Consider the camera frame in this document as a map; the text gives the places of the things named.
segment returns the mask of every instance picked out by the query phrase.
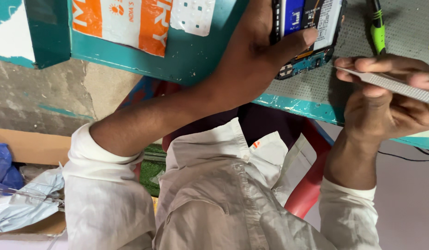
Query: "rolled-up sleeve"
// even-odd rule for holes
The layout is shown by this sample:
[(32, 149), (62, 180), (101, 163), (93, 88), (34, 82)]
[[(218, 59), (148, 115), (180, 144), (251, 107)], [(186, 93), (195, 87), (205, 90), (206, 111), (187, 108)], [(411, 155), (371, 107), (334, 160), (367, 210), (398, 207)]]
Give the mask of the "rolled-up sleeve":
[(95, 143), (90, 126), (73, 134), (63, 170), (69, 249), (149, 249), (153, 203), (133, 172), (143, 152), (114, 155)]
[(319, 201), (321, 234), (338, 250), (381, 249), (375, 227), (375, 189), (353, 190), (323, 178)]

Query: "person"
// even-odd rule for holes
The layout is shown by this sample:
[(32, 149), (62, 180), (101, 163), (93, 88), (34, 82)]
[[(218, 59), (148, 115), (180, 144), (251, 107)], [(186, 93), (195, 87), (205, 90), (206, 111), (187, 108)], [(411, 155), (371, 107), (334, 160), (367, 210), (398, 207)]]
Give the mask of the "person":
[[(248, 112), (242, 107), (317, 39), (310, 28), (271, 46), (271, 27), (271, 1), (250, 0), (205, 80), (123, 108), (73, 134), (63, 170), (70, 249), (380, 249), (372, 202), (377, 150), (383, 140), (429, 130), (429, 105), (373, 85), (362, 84), (350, 97), (345, 127), (324, 170), (318, 232), (287, 212), (271, 191), (298, 128), (286, 130), (288, 140), (279, 128), (250, 139), (243, 127), (256, 120), (236, 117), (254, 113), (256, 106), (246, 106)], [(385, 55), (335, 64), (387, 72), (429, 90), (429, 65), (420, 60)], [(342, 71), (337, 77), (359, 82)], [(210, 124), (218, 113), (227, 121)], [(151, 197), (133, 169), (147, 145), (173, 133), (154, 217)], [(249, 147), (255, 139), (260, 145)]]

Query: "gray work mat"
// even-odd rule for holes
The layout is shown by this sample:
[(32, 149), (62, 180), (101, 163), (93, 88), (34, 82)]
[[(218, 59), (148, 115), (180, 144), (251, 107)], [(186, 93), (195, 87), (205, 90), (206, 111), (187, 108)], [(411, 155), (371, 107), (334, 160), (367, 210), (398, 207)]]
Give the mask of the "gray work mat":
[[(429, 0), (380, 0), (386, 26), (388, 53), (429, 64)], [(366, 0), (347, 0), (334, 56), (373, 56)], [(287, 80), (273, 80), (266, 94), (344, 107), (353, 85), (338, 80), (335, 69), (323, 66)]]

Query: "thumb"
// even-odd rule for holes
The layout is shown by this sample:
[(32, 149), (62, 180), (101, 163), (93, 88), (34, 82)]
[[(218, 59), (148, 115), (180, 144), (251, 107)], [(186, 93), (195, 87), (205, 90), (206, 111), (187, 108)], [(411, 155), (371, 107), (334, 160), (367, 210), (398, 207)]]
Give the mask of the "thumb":
[(309, 48), (317, 37), (317, 29), (303, 29), (283, 37), (278, 43), (268, 47), (265, 54), (269, 61), (280, 67)]
[(393, 97), (392, 92), (370, 84), (363, 88), (362, 93), (369, 121), (378, 122), (383, 119), (390, 109), (390, 102)]

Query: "concrete floor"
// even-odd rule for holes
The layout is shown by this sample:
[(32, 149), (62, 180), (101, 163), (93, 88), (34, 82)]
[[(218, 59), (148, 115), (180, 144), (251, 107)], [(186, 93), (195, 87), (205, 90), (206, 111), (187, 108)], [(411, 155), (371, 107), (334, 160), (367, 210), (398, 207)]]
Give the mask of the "concrete floor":
[(42, 70), (0, 61), (0, 128), (70, 136), (111, 114), (140, 78), (76, 59)]

